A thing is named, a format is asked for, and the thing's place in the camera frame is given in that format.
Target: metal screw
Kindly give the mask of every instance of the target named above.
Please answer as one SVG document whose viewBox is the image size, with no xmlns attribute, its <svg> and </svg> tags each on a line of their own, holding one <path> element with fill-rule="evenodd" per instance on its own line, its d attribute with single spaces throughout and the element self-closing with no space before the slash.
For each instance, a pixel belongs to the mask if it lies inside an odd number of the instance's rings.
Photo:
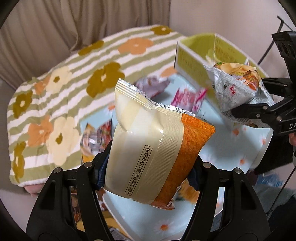
<svg viewBox="0 0 296 241">
<path fill-rule="evenodd" d="M 59 173 L 61 170 L 62 170 L 62 169 L 61 169 L 60 167 L 56 167 L 56 168 L 54 169 L 54 173 Z"/>
<path fill-rule="evenodd" d="M 84 166 L 85 166 L 86 168 L 89 168 L 89 167 L 92 166 L 92 162 L 91 162 L 91 161 L 88 161 L 88 162 L 86 162 L 86 163 L 84 164 Z"/>
<path fill-rule="evenodd" d="M 236 174 L 241 174 L 242 173 L 242 170 L 240 168 L 238 168 L 238 167 L 235 168 L 234 171 L 235 171 Z"/>
<path fill-rule="evenodd" d="M 203 166 L 204 166 L 205 168 L 210 168 L 212 165 L 211 165 L 209 162 L 205 162 L 205 163 L 203 164 Z"/>
</svg>

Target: curtain fold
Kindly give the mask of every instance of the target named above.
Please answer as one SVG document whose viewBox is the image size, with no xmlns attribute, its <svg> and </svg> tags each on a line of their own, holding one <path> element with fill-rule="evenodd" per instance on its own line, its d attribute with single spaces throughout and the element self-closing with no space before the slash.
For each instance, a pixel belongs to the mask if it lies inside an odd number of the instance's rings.
<svg viewBox="0 0 296 241">
<path fill-rule="evenodd" d="M 169 24 L 170 0 L 20 0 L 0 29 L 0 78 L 16 89 L 105 36 Z"/>
</svg>

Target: cream and orange snack package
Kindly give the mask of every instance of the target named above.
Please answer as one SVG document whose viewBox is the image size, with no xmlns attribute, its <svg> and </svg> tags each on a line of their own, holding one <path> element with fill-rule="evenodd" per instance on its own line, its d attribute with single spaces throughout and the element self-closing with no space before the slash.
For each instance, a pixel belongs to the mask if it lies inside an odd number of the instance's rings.
<svg viewBox="0 0 296 241">
<path fill-rule="evenodd" d="M 186 110 L 155 103 L 137 87 L 115 87 L 116 126 L 104 189 L 140 203 L 173 209 L 173 197 L 214 134 Z"/>
</svg>

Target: gray fabric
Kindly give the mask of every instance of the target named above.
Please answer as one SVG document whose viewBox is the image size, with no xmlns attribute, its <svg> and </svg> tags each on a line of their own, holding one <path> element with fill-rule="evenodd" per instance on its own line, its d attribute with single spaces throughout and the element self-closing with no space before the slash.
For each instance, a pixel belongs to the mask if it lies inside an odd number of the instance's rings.
<svg viewBox="0 0 296 241">
<path fill-rule="evenodd" d="M 267 213 L 278 195 L 280 188 L 271 187 L 266 184 L 256 184 L 253 188 L 262 204 L 264 212 Z M 280 205 L 286 204 L 291 197 L 296 198 L 296 190 L 285 188 L 281 195 L 279 195 L 279 198 L 272 210 L 275 210 Z M 219 229 L 221 217 L 222 212 L 214 218 L 211 231 Z"/>
<path fill-rule="evenodd" d="M 20 0 L 0 29 L 0 78 L 16 89 L 119 31 L 169 24 L 170 0 Z"/>
</svg>

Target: floral blanket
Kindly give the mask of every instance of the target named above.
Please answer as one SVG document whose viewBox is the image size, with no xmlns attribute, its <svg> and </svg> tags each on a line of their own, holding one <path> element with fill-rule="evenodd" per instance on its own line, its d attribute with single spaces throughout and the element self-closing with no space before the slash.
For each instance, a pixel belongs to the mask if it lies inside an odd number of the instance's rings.
<svg viewBox="0 0 296 241">
<path fill-rule="evenodd" d="M 134 83 L 145 75 L 174 73 L 182 38 L 166 26 L 128 29 L 23 83 L 7 110 L 11 182 L 41 184 L 57 166 L 80 166 L 80 121 L 114 101 L 119 78 Z"/>
</svg>

